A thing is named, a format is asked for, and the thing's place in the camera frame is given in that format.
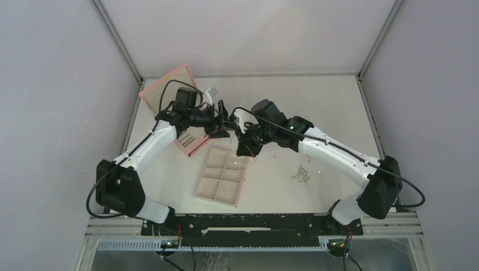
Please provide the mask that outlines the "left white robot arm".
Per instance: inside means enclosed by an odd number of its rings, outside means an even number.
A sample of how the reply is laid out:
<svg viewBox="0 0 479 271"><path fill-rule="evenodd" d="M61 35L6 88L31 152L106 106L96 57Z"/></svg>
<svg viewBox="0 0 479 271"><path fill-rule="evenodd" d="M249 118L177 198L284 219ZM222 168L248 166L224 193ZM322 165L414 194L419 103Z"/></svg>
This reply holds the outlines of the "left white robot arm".
<svg viewBox="0 0 479 271"><path fill-rule="evenodd" d="M149 220L161 234L172 234L177 221L169 213L174 209L148 198L141 176L161 151L190 127L203 128L209 138L229 137L223 100L197 105L198 93L195 88L179 88L175 99L159 110L152 127L133 147L114 160L102 160L87 200L94 198L100 206L115 211L115 217Z"/></svg>

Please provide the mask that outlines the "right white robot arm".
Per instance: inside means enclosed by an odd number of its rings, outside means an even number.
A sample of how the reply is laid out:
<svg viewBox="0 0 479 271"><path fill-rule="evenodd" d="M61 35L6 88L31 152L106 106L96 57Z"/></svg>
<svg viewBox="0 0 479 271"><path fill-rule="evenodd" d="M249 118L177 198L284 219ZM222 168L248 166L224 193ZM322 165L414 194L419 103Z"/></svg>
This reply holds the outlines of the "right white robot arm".
<svg viewBox="0 0 479 271"><path fill-rule="evenodd" d="M252 109L233 109L229 119L238 138L237 155L256 157L263 146L274 142L279 147L320 159L352 180L359 191L337 200L328 211L326 226L340 235L349 224L364 216L386 218L403 187L399 165L390 156L379 159L355 151L331 138L312 122L300 116L286 117L270 100Z"/></svg>

